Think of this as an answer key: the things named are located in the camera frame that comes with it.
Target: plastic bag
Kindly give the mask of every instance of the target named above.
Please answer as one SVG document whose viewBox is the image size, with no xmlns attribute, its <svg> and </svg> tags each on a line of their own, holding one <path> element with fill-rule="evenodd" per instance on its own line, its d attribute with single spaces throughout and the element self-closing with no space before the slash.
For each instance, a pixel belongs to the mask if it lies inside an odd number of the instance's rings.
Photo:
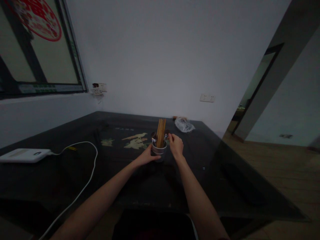
<svg viewBox="0 0 320 240">
<path fill-rule="evenodd" d="M 182 117 L 177 117 L 174 124 L 181 132 L 191 132 L 193 129 L 196 129 L 187 119 Z"/>
</svg>

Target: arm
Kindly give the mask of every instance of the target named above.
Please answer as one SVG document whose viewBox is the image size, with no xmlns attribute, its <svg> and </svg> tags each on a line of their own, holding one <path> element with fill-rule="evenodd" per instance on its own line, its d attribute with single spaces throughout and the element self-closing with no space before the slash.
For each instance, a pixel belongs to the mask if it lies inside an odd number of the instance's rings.
<svg viewBox="0 0 320 240">
<path fill-rule="evenodd" d="M 84 239 L 112 205 L 124 184 L 140 166 L 159 159 L 151 156 L 151 145 L 134 161 L 117 173 L 92 194 L 51 237 L 57 239 Z"/>
<path fill-rule="evenodd" d="M 229 239 L 216 210 L 182 155 L 182 140 L 174 134 L 169 135 L 169 140 L 170 149 L 180 171 L 190 215 L 197 229 L 199 239 Z"/>
</svg>

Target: wooden chopsticks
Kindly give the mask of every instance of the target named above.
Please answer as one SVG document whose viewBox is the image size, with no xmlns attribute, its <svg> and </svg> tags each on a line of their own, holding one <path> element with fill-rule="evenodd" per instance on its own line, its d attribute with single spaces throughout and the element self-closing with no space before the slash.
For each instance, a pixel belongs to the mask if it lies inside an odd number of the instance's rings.
<svg viewBox="0 0 320 240">
<path fill-rule="evenodd" d="M 166 119 L 159 119 L 159 124 L 158 124 L 158 139 L 157 139 L 157 148 L 163 148 L 164 144 L 164 130 L 166 128 Z"/>
</svg>

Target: hand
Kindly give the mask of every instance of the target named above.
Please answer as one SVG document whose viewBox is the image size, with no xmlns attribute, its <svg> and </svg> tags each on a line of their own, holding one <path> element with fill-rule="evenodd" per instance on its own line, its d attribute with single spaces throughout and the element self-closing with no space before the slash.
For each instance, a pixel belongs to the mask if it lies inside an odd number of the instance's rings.
<svg viewBox="0 0 320 240">
<path fill-rule="evenodd" d="M 141 153 L 139 157 L 137 157 L 133 162 L 136 163 L 138 166 L 145 165 L 151 161 L 158 160 L 160 156 L 151 156 L 151 148 L 152 144 L 150 144 L 146 150 Z"/>
<path fill-rule="evenodd" d="M 179 138 L 175 134 L 169 134 L 169 141 L 170 141 L 170 149 L 171 149 L 171 152 L 172 152 L 175 160 L 183 157 L 183 155 L 182 155 L 183 142 L 182 142 L 181 138 Z"/>
</svg>

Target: electrical socket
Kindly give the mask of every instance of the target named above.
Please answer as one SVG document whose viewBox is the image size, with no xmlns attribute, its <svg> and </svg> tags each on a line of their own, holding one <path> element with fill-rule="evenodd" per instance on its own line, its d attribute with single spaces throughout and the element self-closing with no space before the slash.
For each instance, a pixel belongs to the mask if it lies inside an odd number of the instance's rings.
<svg viewBox="0 0 320 240">
<path fill-rule="evenodd" d="M 216 100 L 216 96 L 213 94 L 202 93 L 200 97 L 200 102 L 214 102 Z"/>
<path fill-rule="evenodd" d="M 105 83 L 98 83 L 98 84 L 99 84 L 99 88 L 102 92 L 107 91 L 107 85 Z"/>
<path fill-rule="evenodd" d="M 93 88 L 93 89 L 92 89 L 92 93 L 93 93 L 93 95 L 95 95 L 95 96 L 103 95 L 103 93 L 102 93 L 102 91 L 101 91 L 101 89 L 100 89 L 99 87 Z"/>
</svg>

